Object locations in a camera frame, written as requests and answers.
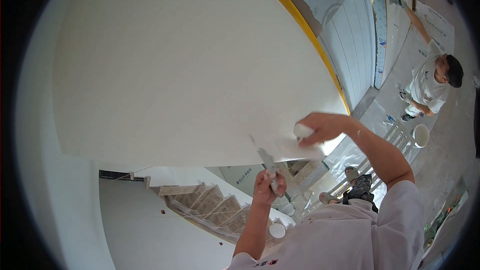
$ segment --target gray slipper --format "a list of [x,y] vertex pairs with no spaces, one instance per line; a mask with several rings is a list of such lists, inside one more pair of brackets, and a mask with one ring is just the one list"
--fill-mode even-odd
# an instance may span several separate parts
[[323,204],[328,204],[328,201],[334,200],[337,202],[342,202],[340,199],[333,197],[332,195],[328,194],[327,192],[321,192],[320,194],[323,193],[323,199],[320,201]]
[[345,175],[346,175],[346,181],[348,182],[349,185],[352,185],[350,182],[354,179],[357,179],[360,177],[359,175],[359,171],[357,170],[357,168],[355,167],[352,167],[352,166],[348,166],[345,168],[344,170],[345,172]]

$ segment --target white glove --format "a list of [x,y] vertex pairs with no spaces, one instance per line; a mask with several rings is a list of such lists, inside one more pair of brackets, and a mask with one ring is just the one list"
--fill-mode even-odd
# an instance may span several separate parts
[[402,9],[407,7],[407,2],[405,0],[395,0],[395,3],[402,7]]
[[401,92],[399,92],[398,95],[400,96],[400,99],[405,101],[407,104],[410,104],[410,102],[412,101],[412,95],[405,92],[405,90],[402,90]]

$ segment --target t-shirt sleeve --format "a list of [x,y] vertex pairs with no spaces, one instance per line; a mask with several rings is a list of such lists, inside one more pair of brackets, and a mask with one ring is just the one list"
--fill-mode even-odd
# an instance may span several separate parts
[[388,190],[372,226],[375,269],[417,269],[423,255],[423,215],[414,183],[403,180]]
[[232,258],[232,262],[230,263],[228,270],[250,269],[256,264],[256,262],[257,261],[248,253],[240,252]]
[[434,39],[431,39],[430,42],[428,42],[428,54],[437,56],[437,55],[441,55],[442,53],[443,52],[440,49],[440,46],[438,46],[438,44],[435,42]]
[[441,99],[432,99],[428,103],[428,108],[430,109],[430,111],[432,111],[434,114],[436,114],[440,111],[440,108],[442,107],[442,105],[444,105],[444,103],[445,103],[445,101],[443,101]]

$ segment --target hand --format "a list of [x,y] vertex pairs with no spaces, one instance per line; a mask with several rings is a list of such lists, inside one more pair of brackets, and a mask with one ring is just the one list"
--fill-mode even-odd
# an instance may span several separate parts
[[409,93],[405,92],[405,90],[402,90],[400,92],[400,99],[405,101],[407,104],[410,104],[412,102],[412,95]]
[[407,7],[407,2],[405,0],[394,0],[395,3],[402,7],[402,9]]
[[334,113],[312,112],[298,123],[313,129],[315,132],[303,139],[299,146],[310,146],[315,143],[323,143],[338,137],[345,132],[353,118]]
[[[253,190],[252,204],[272,205],[272,202],[277,198],[277,195],[270,187],[272,179],[267,174],[268,169],[260,171],[255,179],[255,189]],[[282,174],[276,174],[276,182],[278,183],[277,192],[279,194],[285,193],[287,184]]]

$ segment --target yellow tape edge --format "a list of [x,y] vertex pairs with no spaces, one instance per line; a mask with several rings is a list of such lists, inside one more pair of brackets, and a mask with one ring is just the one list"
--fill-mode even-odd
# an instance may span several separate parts
[[345,94],[342,91],[342,88],[340,87],[339,81],[337,80],[337,76],[335,75],[335,72],[333,71],[332,64],[328,60],[327,54],[323,50],[322,46],[320,45],[320,42],[317,40],[315,37],[314,32],[308,25],[307,21],[305,18],[302,16],[300,11],[297,9],[297,7],[293,4],[291,0],[278,0],[284,7],[285,9],[292,15],[293,19],[297,21],[298,25],[300,28],[303,30],[303,32],[307,35],[308,39],[310,40],[311,44],[315,47],[317,50],[317,53],[321,57],[323,63],[328,69],[328,72],[330,73],[330,76],[332,77],[333,83],[335,84],[336,88],[338,89],[338,93],[340,93],[340,97],[342,98],[343,105],[345,105],[346,112],[350,115],[350,109],[347,104],[347,100],[345,99]]

